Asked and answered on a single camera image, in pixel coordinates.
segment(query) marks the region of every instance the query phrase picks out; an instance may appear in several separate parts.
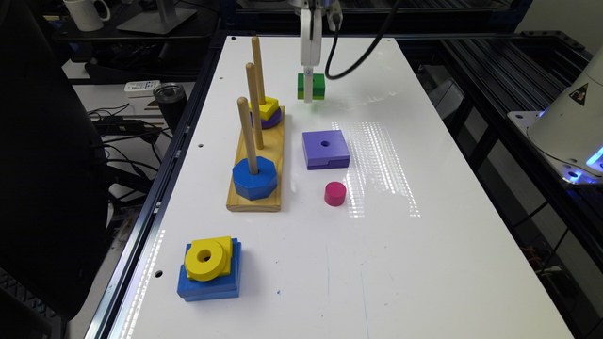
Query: white tabletop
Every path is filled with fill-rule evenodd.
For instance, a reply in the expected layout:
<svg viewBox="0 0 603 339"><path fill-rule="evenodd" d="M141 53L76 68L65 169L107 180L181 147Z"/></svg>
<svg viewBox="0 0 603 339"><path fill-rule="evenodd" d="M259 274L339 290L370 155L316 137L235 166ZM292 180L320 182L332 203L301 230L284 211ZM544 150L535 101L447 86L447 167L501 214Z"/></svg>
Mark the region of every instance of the white tabletop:
<svg viewBox="0 0 603 339"><path fill-rule="evenodd" d="M340 40L333 73L370 42ZM311 105L297 100L299 39L261 44L266 94L286 107L282 211L226 210L253 60L249 38L228 39L113 337L572 337L394 40ZM306 170L302 132L330 129L343 131L350 167ZM348 187L342 206L323 200L331 181ZM186 243L224 235L242 242L240 297L184 302Z"/></svg>

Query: blue square block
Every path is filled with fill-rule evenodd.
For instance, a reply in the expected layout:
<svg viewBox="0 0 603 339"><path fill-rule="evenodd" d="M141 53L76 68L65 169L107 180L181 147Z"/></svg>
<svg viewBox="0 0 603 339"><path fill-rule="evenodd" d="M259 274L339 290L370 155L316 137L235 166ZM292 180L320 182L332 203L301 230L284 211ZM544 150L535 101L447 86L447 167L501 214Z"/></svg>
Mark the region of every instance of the blue square block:
<svg viewBox="0 0 603 339"><path fill-rule="evenodd" d="M191 281L187 277L184 265L180 266L178 278L178 295L186 302L209 299L224 299L238 297L240 286L241 243L233 238L233 257L231 258L231 274L212 279L209 282Z"/></svg>

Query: purple square block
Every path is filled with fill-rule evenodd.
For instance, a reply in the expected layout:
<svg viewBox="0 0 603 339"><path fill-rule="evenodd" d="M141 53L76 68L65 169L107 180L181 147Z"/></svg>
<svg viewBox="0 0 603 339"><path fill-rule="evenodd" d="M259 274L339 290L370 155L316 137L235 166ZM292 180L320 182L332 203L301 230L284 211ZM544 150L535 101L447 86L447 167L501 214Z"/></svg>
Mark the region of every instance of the purple square block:
<svg viewBox="0 0 603 339"><path fill-rule="evenodd" d="M301 135L305 165L309 170L340 169L350 165L350 151L340 130Z"/></svg>

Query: pink cylinder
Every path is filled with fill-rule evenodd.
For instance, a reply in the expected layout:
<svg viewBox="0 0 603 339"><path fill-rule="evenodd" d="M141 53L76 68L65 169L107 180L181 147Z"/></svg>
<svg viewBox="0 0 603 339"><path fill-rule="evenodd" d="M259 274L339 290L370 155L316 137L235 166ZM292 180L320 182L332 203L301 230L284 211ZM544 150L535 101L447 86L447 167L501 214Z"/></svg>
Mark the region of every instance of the pink cylinder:
<svg viewBox="0 0 603 339"><path fill-rule="evenodd" d="M331 206L339 206L346 200L346 187L338 182L327 184L324 190L324 201Z"/></svg>

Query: hole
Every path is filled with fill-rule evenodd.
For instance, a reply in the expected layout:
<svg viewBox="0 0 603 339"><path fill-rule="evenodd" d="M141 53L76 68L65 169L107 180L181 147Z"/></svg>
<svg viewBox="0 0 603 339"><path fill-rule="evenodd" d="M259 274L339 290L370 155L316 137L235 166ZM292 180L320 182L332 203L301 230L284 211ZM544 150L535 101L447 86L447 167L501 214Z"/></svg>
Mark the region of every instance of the hole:
<svg viewBox="0 0 603 339"><path fill-rule="evenodd" d="M202 250L197 254L197 260L202 263L206 263L211 259L211 252L209 250Z"/></svg>

